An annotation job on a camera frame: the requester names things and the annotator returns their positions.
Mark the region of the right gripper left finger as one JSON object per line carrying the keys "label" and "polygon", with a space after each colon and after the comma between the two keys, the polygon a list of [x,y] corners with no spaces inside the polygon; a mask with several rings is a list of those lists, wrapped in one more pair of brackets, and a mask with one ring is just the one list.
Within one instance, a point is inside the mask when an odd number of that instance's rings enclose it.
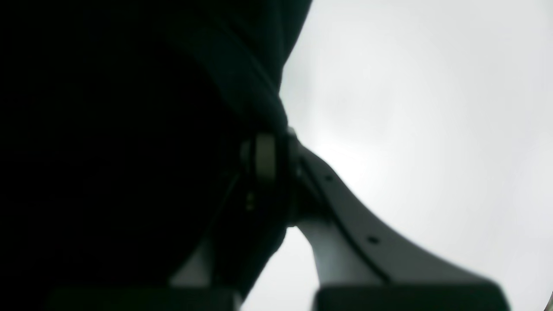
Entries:
{"label": "right gripper left finger", "polygon": [[[245,142],[241,146],[241,160],[262,181],[275,181],[276,158],[275,139],[271,135],[259,134],[253,142]],[[169,279],[172,287],[211,287],[215,270],[212,231],[210,227],[191,256]]]}

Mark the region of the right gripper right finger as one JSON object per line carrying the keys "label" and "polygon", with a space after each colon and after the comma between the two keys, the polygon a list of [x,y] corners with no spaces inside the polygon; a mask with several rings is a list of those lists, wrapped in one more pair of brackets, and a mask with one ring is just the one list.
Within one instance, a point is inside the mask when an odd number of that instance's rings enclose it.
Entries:
{"label": "right gripper right finger", "polygon": [[292,223],[320,287],[314,311],[506,311],[500,286],[395,232],[288,128]]}

